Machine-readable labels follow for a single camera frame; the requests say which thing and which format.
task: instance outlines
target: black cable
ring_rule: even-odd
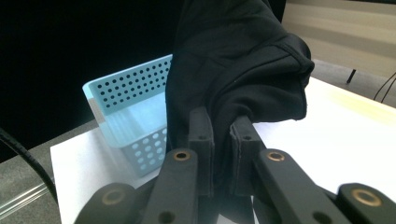
[[[396,72],[395,72],[390,78],[388,78],[388,80],[384,83],[384,85],[382,85],[381,88],[379,88],[378,92],[376,93],[376,95],[375,95],[375,97],[374,97],[374,100],[375,100],[376,96],[381,92],[382,88],[384,88],[384,86],[387,85],[387,83],[388,83],[394,76],[396,76]]]
[[[0,128],[0,140],[12,150],[14,150],[18,155],[20,155],[35,170],[35,172],[40,176],[44,184],[47,186],[49,193],[52,195],[55,202],[58,203],[55,184],[52,182],[50,176],[47,174],[41,164],[30,154],[30,152],[2,128]]]
[[[384,103],[385,97],[387,97],[387,95],[388,95],[388,92],[389,92],[390,88],[392,88],[392,86],[393,86],[393,83],[395,83],[395,81],[396,81],[396,78],[394,78],[394,79],[393,79],[393,81],[392,81],[392,83],[390,83],[390,86],[389,86],[389,88],[388,88],[387,92],[385,92],[384,98],[382,98],[382,101],[381,101],[381,103]]]

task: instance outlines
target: black wall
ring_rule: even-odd
[[[93,119],[85,82],[171,53],[182,4],[24,2],[0,3],[0,127],[27,148]]]

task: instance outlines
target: bolt hole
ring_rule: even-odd
[[[360,203],[377,207],[382,204],[381,199],[366,189],[353,189],[352,196]]]
[[[314,212],[313,217],[320,224],[332,224],[332,219],[324,213]]]
[[[283,160],[285,160],[285,156],[283,156],[282,154],[280,154],[278,152],[270,152],[270,153],[267,154],[267,157],[271,161],[283,161]]]
[[[162,212],[158,216],[158,221],[161,224],[169,224],[172,223],[175,220],[175,214],[172,212]]]
[[[174,154],[174,159],[176,161],[186,161],[190,158],[190,153],[187,151],[179,151]]]

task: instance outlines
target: light blue basket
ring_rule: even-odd
[[[165,84],[172,55],[97,78],[83,86],[109,146],[123,151],[140,176],[163,163]]]

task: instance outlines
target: black cloth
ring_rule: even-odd
[[[186,0],[173,55],[167,151],[187,146],[190,111],[205,106],[215,135],[216,197],[231,176],[230,125],[242,115],[253,122],[303,119],[314,64],[266,0]]]

